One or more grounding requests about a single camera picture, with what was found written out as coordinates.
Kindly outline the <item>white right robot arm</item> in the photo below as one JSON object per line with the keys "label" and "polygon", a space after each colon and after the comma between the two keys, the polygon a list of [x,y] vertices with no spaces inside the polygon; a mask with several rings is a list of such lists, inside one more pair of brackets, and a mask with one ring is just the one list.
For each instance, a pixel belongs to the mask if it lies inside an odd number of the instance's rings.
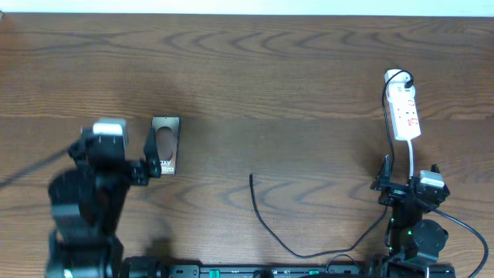
{"label": "white right robot arm", "polygon": [[386,156],[370,188],[381,193],[378,203],[392,208],[385,233],[388,254],[366,263],[372,277],[455,277],[450,264],[439,264],[448,232],[423,215],[436,209],[450,191],[436,164],[412,176],[406,185],[391,181],[391,159]]}

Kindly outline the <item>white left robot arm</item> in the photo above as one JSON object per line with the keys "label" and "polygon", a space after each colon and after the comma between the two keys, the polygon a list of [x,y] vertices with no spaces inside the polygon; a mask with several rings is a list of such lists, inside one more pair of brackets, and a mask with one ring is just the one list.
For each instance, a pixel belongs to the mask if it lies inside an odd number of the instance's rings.
{"label": "white left robot arm", "polygon": [[130,186],[146,186],[161,176],[155,130],[143,159],[125,158],[120,132],[83,130],[68,150],[75,167],[48,188],[56,224],[49,237],[47,277],[117,277],[124,247],[116,230]]}

